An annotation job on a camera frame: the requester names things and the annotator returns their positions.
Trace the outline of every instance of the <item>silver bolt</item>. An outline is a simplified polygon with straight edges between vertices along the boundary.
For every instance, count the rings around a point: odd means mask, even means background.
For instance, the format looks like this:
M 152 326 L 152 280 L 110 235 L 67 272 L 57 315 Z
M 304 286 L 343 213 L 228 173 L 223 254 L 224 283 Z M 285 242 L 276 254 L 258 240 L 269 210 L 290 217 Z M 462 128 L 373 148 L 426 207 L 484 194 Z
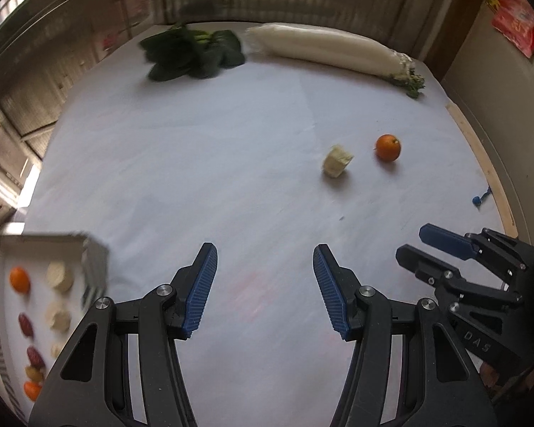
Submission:
M 433 302 L 430 298 L 424 298 L 422 299 L 422 307 L 426 310 L 433 310 L 435 308 L 435 302 Z
M 111 299 L 109 297 L 101 297 L 95 300 L 95 308 L 97 310 L 104 310 L 109 306 L 111 303 Z
M 372 297 L 376 293 L 376 289 L 372 286 L 362 286 L 358 291 L 360 295 L 364 295 L 365 297 Z
M 157 295 L 162 297 L 170 295 L 172 293 L 172 286 L 170 284 L 163 284 L 157 287 Z

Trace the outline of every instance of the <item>box of food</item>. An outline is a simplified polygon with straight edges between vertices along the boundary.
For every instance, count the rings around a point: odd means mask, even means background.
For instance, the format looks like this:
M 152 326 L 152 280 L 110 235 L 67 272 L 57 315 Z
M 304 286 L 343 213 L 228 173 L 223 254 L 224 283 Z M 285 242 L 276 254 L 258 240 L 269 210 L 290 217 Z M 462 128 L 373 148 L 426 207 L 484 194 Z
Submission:
M 106 289 L 108 250 L 86 234 L 0 235 L 0 377 L 24 421 L 57 355 Z

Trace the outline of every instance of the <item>ribbed blue rubber pad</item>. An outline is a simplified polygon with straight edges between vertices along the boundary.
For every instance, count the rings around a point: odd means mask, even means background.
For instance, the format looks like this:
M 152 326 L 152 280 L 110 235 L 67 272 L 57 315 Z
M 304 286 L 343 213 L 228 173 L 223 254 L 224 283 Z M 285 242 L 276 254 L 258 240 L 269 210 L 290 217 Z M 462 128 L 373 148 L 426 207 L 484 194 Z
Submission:
M 216 270 L 218 269 L 218 250 L 212 246 L 204 260 L 194 286 L 186 299 L 186 312 L 182 329 L 188 337 L 200 326 L 201 316 L 204 313 L 205 302 L 212 287 Z
M 447 252 L 461 260 L 468 260 L 477 256 L 477 251 L 474 249 L 473 244 L 466 237 L 439 226 L 431 225 L 431 223 L 422 226 L 419 230 L 419 239 L 425 244 Z
M 314 249 L 313 269 L 320 293 L 325 301 L 326 311 L 329 312 L 333 329 L 346 340 L 347 333 L 350 330 L 346 314 L 346 301 L 340 293 L 332 271 L 318 247 Z

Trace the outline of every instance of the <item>orange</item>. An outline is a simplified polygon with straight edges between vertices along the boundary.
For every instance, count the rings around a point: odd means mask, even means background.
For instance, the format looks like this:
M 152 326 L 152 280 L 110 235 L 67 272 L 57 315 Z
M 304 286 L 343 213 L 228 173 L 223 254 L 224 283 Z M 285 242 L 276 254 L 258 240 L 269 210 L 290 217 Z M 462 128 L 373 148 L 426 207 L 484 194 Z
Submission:
M 12 289 L 20 294 L 30 292 L 30 277 L 26 270 L 21 267 L 15 267 L 10 270 L 10 285 Z
M 402 144 L 393 135 L 382 135 L 376 141 L 376 155 L 384 162 L 393 162 L 402 152 Z
M 24 383 L 24 393 L 30 400 L 35 401 L 40 394 L 41 386 L 35 382 Z

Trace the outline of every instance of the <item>blue push pin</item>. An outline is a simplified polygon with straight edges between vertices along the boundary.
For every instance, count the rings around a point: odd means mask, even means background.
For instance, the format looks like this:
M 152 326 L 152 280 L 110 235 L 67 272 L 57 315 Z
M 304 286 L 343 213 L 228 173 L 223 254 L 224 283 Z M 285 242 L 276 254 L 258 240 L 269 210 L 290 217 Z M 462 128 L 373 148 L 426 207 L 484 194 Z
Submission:
M 479 208 L 481 204 L 485 201 L 485 199 L 488 197 L 488 195 L 492 193 L 493 193 L 493 190 L 490 189 L 490 186 L 489 186 L 486 192 L 481 197 L 479 196 L 473 197 L 473 204 L 475 205 L 475 207 Z

